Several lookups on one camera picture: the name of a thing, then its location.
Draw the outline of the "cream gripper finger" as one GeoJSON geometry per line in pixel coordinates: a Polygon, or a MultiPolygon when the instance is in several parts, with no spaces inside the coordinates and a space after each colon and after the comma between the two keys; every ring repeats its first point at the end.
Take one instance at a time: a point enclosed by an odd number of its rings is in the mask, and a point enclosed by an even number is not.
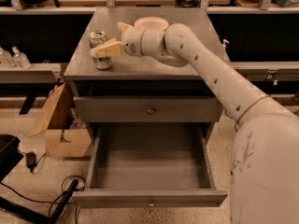
{"type": "Polygon", "coordinates": [[[94,58],[117,57],[122,56],[123,53],[124,45],[116,38],[109,39],[104,44],[90,49],[90,55],[94,58]]]}
{"type": "Polygon", "coordinates": [[[122,35],[124,35],[126,32],[128,32],[132,28],[133,28],[133,26],[130,24],[124,23],[122,21],[118,22],[118,29],[122,35]]]}

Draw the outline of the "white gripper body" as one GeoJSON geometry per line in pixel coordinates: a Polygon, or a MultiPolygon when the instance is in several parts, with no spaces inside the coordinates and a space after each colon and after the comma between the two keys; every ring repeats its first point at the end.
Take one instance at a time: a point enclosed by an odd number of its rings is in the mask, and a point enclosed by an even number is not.
{"type": "Polygon", "coordinates": [[[141,57],[142,36],[145,30],[138,27],[130,27],[121,35],[121,42],[124,45],[125,52],[128,55],[141,57]]]}

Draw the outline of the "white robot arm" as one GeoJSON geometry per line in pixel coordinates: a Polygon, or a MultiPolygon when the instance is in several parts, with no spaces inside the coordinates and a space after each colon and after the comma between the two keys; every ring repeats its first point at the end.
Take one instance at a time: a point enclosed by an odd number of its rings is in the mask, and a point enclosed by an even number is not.
{"type": "Polygon", "coordinates": [[[239,126],[231,162],[231,224],[299,224],[299,118],[175,23],[163,31],[120,22],[121,39],[91,49],[95,58],[150,56],[190,64],[239,126]]]}

